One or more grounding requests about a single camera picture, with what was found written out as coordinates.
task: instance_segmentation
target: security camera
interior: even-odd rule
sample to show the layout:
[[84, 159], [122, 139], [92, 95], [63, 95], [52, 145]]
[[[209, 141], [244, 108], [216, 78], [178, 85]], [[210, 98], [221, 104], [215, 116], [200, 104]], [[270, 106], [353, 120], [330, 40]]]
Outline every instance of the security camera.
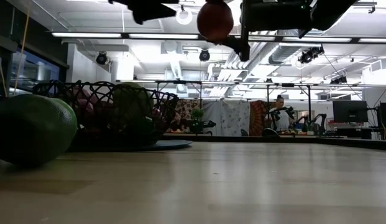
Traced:
[[107, 57], [107, 52], [99, 52], [99, 55], [96, 58], [96, 62], [99, 65], [106, 65], [109, 62], [109, 59]]
[[200, 53], [200, 61], [207, 62], [211, 58], [211, 55], [208, 52], [208, 49], [202, 49]]

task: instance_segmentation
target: red ball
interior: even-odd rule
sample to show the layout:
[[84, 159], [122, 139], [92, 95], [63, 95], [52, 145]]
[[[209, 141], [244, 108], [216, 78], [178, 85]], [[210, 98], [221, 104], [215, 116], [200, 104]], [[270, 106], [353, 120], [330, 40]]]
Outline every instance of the red ball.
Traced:
[[210, 42], [221, 42], [233, 26], [231, 9], [223, 1], [207, 2], [197, 16], [198, 31]]

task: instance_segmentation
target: ceiling pipe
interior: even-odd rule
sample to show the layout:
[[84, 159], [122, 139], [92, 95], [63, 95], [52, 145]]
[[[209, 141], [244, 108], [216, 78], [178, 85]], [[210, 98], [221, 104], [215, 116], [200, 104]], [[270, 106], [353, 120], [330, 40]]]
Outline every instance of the ceiling pipe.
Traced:
[[211, 78], [213, 76], [213, 68], [215, 67], [215, 63], [210, 63], [208, 65], [208, 81], [211, 81]]
[[35, 0], [31, 0], [36, 6], [38, 6], [43, 12], [48, 14], [52, 19], [54, 19], [57, 23], [59, 23], [64, 29], [68, 30], [68, 27], [64, 25], [62, 22], [60, 22], [56, 17], [54, 17], [48, 10], [46, 10], [44, 7], [42, 7], [40, 4], [38, 4]]

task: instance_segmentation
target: fluorescent light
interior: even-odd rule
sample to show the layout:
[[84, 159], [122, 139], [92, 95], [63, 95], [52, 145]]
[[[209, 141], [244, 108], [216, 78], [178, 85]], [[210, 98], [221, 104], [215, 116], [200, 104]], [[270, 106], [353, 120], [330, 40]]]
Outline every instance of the fluorescent light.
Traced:
[[264, 37], [264, 36], [254, 36], [251, 35], [248, 37], [249, 41], [274, 41], [275, 37]]
[[321, 47], [321, 44], [280, 43], [282, 47]]
[[196, 34], [129, 34], [131, 39], [198, 39]]
[[303, 37], [299, 39], [299, 37], [284, 37], [283, 41], [297, 41], [297, 42], [341, 42], [347, 43], [350, 42], [351, 38], [335, 38], [335, 37]]
[[155, 83], [154, 80], [117, 80], [118, 82]]
[[236, 82], [202, 82], [202, 84], [229, 84], [229, 85], [234, 85]]
[[360, 43], [386, 43], [386, 38], [361, 38]]
[[77, 33], [77, 32], [53, 32], [54, 37], [73, 37], [73, 38], [121, 38], [121, 34], [112, 33]]
[[246, 83], [246, 82], [240, 83], [240, 85], [268, 85], [268, 84], [271, 84], [271, 83]]

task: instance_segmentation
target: green avocado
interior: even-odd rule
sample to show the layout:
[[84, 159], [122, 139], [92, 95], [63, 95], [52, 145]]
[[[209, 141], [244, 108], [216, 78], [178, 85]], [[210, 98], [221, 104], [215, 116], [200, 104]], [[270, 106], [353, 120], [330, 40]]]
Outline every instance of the green avocado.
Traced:
[[138, 83], [125, 82], [120, 86], [129, 86], [136, 89], [116, 89], [113, 93], [114, 104], [119, 108], [120, 125], [125, 126], [136, 120], [151, 115], [154, 101], [150, 93], [145, 91]]
[[74, 111], [61, 100], [18, 95], [0, 102], [0, 159], [41, 166], [67, 151], [77, 131]]

